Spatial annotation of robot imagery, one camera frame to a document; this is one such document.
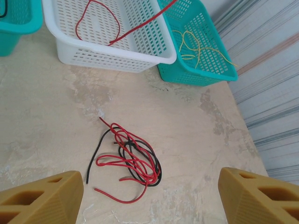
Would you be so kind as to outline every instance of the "floor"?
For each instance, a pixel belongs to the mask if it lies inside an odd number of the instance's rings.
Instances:
[[[266,175],[227,83],[209,87],[165,83],[156,67],[141,74],[59,62],[44,26],[0,60],[0,190],[68,170],[83,178],[100,136],[98,119],[117,122],[145,138],[163,169],[161,183],[142,191],[118,182],[122,168],[91,170],[78,215],[93,223],[226,223],[217,181],[222,167]],[[99,154],[116,153],[113,136]]]

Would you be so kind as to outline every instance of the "corrugated metal wall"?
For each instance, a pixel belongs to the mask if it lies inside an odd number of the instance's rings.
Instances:
[[[299,0],[240,2],[216,24],[239,65],[229,86],[269,176],[299,184]]]

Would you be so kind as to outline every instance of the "white plastic basket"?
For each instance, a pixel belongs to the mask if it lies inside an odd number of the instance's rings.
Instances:
[[[117,17],[121,33],[129,31],[160,11],[157,0],[99,0]],[[92,2],[75,26],[88,0],[43,0],[49,31],[56,37],[58,57],[65,64],[141,72],[159,63],[174,63],[177,55],[163,16],[129,34],[112,46],[118,26],[100,4]]]

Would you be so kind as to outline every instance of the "plastic basket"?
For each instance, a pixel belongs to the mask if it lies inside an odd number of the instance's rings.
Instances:
[[[161,7],[166,6],[170,1],[158,0]],[[183,45],[179,52],[182,35],[172,30],[178,30],[181,33],[188,30],[199,40],[201,48],[210,47],[219,50],[230,61],[211,17],[199,0],[178,0],[165,12],[164,16],[178,55],[174,64],[158,65],[164,81],[206,86],[219,81],[237,80],[238,75],[234,66],[226,62],[216,51],[201,50],[200,62],[196,69],[198,51],[189,50]],[[193,49],[198,48],[196,40],[191,35],[185,35],[185,42]],[[196,57],[192,60],[183,60],[181,55],[195,55]]]
[[[160,11],[157,0],[101,0],[115,14],[121,35]],[[65,64],[141,72],[176,60],[176,51],[163,16],[107,46],[118,31],[113,16],[92,2],[75,34],[88,0],[43,0],[45,21],[56,37],[58,57]]]
[[[0,56],[10,55],[23,34],[36,32],[43,24],[40,0],[0,0]]]

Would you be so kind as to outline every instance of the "yellow wire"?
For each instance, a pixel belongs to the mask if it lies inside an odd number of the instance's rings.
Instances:
[[[192,60],[195,58],[195,55],[182,55],[182,57],[187,57],[189,56],[189,58],[183,58],[183,60]]]
[[[199,40],[196,38],[196,36],[193,34],[193,33],[191,33],[190,31],[185,31],[183,34],[180,32],[180,31],[178,31],[178,30],[173,30],[173,32],[177,32],[177,33],[179,33],[179,34],[181,34],[181,36],[182,36],[182,43],[181,43],[181,45],[180,45],[180,47],[179,47],[179,52],[181,52],[181,49],[182,49],[182,47],[183,47],[183,45],[185,45],[189,50],[192,50],[192,51],[198,51],[198,60],[197,60],[197,63],[196,63],[196,65],[195,65],[195,68],[197,68],[197,66],[198,66],[198,64],[199,64],[199,61],[200,61],[200,51],[201,50],[204,50],[204,49],[210,49],[210,50],[213,50],[213,51],[216,51],[216,52],[218,52],[222,57],[223,57],[223,59],[225,60],[225,61],[227,61],[228,63],[230,63],[230,64],[232,64],[232,65],[234,65],[235,67],[238,67],[238,65],[236,65],[236,64],[234,64],[234,63],[232,63],[232,62],[230,62],[219,50],[216,50],[216,49],[214,49],[214,48],[209,48],[209,47],[205,47],[205,48],[200,48],[200,42],[199,42]],[[197,41],[197,44],[198,44],[198,49],[192,49],[192,48],[190,48],[188,45],[187,45],[187,43],[185,42],[185,34],[186,33],[188,33],[188,34],[191,34],[192,36],[193,36],[193,38]],[[192,58],[183,58],[183,60],[191,60]]]

